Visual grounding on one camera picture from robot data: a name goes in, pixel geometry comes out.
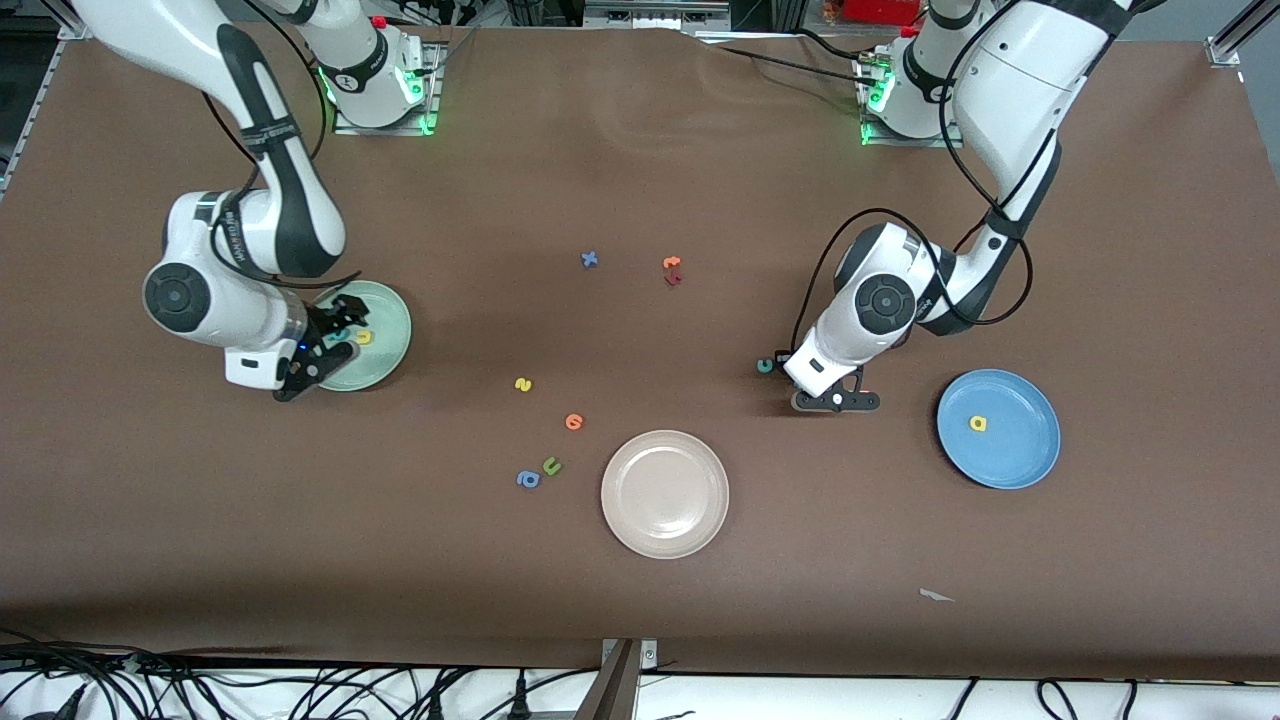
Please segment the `green plate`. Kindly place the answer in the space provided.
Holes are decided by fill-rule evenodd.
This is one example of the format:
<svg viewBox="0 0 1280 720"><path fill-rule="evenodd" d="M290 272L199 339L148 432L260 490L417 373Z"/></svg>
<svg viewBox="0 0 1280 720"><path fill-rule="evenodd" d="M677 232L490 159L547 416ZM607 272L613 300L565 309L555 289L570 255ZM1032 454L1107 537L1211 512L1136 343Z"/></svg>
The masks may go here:
<svg viewBox="0 0 1280 720"><path fill-rule="evenodd" d="M370 310L367 325L348 328L349 342L358 347L358 355L349 364L320 384L335 392L369 389L387 379L404 359L412 340L412 318L404 300L389 286L374 281L352 281L342 288L321 292L315 305L325 307L325 299L338 293L360 296ZM374 333L369 346L358 346L355 333L366 329Z"/></svg>

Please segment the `beige plate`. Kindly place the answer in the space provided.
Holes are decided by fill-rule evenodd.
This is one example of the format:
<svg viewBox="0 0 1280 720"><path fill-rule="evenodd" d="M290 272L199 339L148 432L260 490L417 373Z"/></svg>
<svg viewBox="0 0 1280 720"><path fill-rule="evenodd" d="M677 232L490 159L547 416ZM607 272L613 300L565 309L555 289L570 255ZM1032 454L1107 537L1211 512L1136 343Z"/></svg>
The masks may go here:
<svg viewBox="0 0 1280 720"><path fill-rule="evenodd" d="M646 559L677 560L704 550L730 510L724 464L681 430L649 430L623 442L602 475L605 524Z"/></svg>

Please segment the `blue plate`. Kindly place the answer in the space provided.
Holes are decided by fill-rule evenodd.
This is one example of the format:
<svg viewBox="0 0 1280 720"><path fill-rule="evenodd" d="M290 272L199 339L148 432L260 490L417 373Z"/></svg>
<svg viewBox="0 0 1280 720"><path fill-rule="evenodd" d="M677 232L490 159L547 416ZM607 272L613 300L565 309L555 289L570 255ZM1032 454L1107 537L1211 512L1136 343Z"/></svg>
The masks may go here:
<svg viewBox="0 0 1280 720"><path fill-rule="evenodd" d="M987 432L968 427L973 415L988 419ZM1059 418L1047 396L1025 378L1001 369L956 378L940 398L934 428L950 462L991 489L1024 489L1043 480L1062 446Z"/></svg>

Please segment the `brown table cover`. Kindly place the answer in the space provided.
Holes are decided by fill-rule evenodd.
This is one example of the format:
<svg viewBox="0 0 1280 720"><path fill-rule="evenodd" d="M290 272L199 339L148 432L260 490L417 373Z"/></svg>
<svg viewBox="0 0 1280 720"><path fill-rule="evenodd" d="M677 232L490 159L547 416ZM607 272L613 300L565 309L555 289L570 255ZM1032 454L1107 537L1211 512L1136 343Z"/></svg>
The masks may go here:
<svg viewBox="0 0 1280 720"><path fill-rule="evenodd" d="M378 662L586 667L646 635L678 671L1280 679L1280 186L1244 85L1194 44L1114 45L1062 124L1020 311L914 332L867 369L876 413L795 413L756 361L837 227L890 208L948 246L983 211L946 152L861 146L854 109L671 31L468 36L434 136L317 159L340 269L411 307L403 364L278 404L142 302L174 199L247 161L197 91L69 44L0 202L0 626ZM940 398L979 369L1057 414L1028 488L941 447ZM602 511L613 454L659 429L728 475L685 559L632 552Z"/></svg>

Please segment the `red box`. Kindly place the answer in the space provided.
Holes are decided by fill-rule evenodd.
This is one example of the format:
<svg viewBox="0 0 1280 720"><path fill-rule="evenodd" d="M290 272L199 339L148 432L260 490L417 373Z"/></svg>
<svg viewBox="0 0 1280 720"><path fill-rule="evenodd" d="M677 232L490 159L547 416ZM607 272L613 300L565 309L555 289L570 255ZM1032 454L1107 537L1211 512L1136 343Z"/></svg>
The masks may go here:
<svg viewBox="0 0 1280 720"><path fill-rule="evenodd" d="M924 0L838 0L844 20L867 26L911 26Z"/></svg>

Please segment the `grey metal strip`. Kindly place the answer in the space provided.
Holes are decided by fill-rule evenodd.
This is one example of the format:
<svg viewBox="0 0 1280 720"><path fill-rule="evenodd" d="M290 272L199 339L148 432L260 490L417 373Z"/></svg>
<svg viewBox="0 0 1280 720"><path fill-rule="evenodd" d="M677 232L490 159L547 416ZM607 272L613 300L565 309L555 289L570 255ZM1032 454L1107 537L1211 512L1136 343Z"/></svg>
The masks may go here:
<svg viewBox="0 0 1280 720"><path fill-rule="evenodd" d="M584 0L589 29L675 29L730 32L728 0Z"/></svg>

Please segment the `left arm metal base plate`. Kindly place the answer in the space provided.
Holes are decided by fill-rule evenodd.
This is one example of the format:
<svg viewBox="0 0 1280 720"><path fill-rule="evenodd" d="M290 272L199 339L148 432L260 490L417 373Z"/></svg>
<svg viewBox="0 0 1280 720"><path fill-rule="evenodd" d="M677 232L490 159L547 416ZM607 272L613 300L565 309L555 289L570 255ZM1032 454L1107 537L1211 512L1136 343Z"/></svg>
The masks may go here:
<svg viewBox="0 0 1280 720"><path fill-rule="evenodd" d="M860 53L852 69L867 82L858 90L864 145L941 149L947 140L963 143L954 113L943 113L945 124L938 115L943 91L950 90L947 81L922 68L909 50Z"/></svg>

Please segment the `metal bracket post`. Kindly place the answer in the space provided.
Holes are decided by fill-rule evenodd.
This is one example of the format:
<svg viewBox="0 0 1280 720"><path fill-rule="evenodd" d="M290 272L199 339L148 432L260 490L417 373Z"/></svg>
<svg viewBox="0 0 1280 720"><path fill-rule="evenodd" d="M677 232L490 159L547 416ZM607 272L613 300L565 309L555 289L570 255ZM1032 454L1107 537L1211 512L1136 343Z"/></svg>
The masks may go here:
<svg viewBox="0 0 1280 720"><path fill-rule="evenodd" d="M658 641L605 639L602 644L602 667L573 720L634 720L640 675L658 666Z"/></svg>

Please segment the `aluminium frame rail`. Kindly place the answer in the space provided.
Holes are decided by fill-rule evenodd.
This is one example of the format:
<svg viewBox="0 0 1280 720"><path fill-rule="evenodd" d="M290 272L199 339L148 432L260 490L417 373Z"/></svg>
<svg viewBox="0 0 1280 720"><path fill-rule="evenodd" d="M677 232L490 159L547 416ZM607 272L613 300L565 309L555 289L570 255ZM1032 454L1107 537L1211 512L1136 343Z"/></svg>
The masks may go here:
<svg viewBox="0 0 1280 720"><path fill-rule="evenodd" d="M67 45L86 37L72 0L0 0L0 202Z"/></svg>
<svg viewBox="0 0 1280 720"><path fill-rule="evenodd" d="M1238 67L1240 50L1280 17L1280 0L1249 0L1217 33L1204 41L1212 67Z"/></svg>

